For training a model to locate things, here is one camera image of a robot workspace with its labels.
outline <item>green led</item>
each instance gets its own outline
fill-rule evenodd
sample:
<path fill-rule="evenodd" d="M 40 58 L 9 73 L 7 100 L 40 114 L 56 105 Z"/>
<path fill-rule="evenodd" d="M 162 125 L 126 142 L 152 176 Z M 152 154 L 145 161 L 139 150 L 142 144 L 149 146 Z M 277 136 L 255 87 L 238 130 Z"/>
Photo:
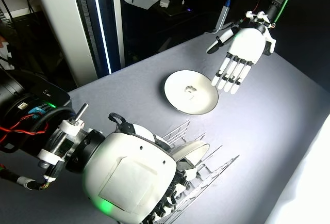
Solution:
<path fill-rule="evenodd" d="M 101 210 L 103 213 L 105 214 L 110 214 L 111 210 L 113 209 L 113 204 L 106 201 L 106 200 L 102 200 L 97 207 L 99 208 L 99 210 Z"/>
<path fill-rule="evenodd" d="M 48 104 L 52 108 L 56 108 L 56 106 L 54 104 L 51 104 L 51 103 L 48 103 L 48 102 L 46 102 L 46 104 Z"/>

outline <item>white bowl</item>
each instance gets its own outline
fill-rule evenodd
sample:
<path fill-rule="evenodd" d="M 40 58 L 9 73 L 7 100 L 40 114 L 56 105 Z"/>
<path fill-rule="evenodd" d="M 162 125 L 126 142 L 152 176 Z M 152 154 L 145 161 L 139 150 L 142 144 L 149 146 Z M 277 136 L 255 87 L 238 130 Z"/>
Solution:
<path fill-rule="evenodd" d="M 211 85 L 208 77 L 189 70 L 172 73 L 165 82 L 164 90 L 177 110 L 191 115 L 210 112 L 219 99 L 218 90 Z"/>

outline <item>light strip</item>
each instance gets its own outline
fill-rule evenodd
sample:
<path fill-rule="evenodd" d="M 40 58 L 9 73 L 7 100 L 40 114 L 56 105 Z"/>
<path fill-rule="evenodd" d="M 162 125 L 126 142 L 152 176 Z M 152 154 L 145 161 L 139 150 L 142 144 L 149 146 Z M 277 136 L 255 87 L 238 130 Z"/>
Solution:
<path fill-rule="evenodd" d="M 107 59 L 109 74 L 111 74 L 110 60 L 109 60 L 109 55 L 108 55 L 107 43 L 105 41 L 105 36 L 104 36 L 103 23 L 102 23 L 101 12 L 100 12 L 100 5 L 98 4 L 98 0 L 95 0 L 95 3 L 96 3 L 96 9 L 97 9 L 98 22 L 100 24 L 100 29 L 101 29 L 105 57 Z"/>

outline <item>gray table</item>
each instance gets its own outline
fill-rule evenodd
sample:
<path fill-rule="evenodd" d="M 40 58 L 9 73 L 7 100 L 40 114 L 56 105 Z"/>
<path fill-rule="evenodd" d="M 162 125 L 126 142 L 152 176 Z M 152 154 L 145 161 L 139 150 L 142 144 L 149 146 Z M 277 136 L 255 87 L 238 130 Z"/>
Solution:
<path fill-rule="evenodd" d="M 214 36 L 202 35 L 70 93 L 76 110 L 89 103 L 87 126 L 109 134 L 110 112 L 161 135 L 191 120 L 188 139 L 206 132 L 212 148 L 223 145 L 219 164 L 240 154 L 213 187 L 176 223 L 264 223 L 282 189 L 327 115 L 330 94 L 277 54 L 262 57 L 236 95 L 220 94 L 216 108 L 188 116 L 161 92 L 171 73 L 189 69 L 212 78 L 225 46 L 207 55 Z M 37 160 L 23 152 L 1 154 L 14 171 L 37 177 Z M 30 192 L 0 181 L 0 220 L 12 223 L 114 223 L 84 196 L 81 176 L 63 172 L 47 191 Z"/>

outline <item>green cable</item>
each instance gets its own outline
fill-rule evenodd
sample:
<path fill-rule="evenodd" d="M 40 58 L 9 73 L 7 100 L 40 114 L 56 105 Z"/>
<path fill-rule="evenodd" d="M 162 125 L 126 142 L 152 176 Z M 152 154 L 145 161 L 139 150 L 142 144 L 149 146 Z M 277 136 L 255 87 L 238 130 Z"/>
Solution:
<path fill-rule="evenodd" d="M 287 2 L 288 2 L 288 0 L 285 0 L 285 1 L 284 1 L 283 5 L 282 5 L 282 8 L 280 9 L 280 11 L 279 11 L 279 13 L 278 13 L 276 19 L 274 20 L 274 23 L 276 23 L 277 20 L 278 20 L 278 18 L 279 18 L 279 16 L 281 16 L 281 14 L 282 14 L 282 12 L 283 12 L 283 10 L 284 10 L 284 7 L 287 5 Z"/>

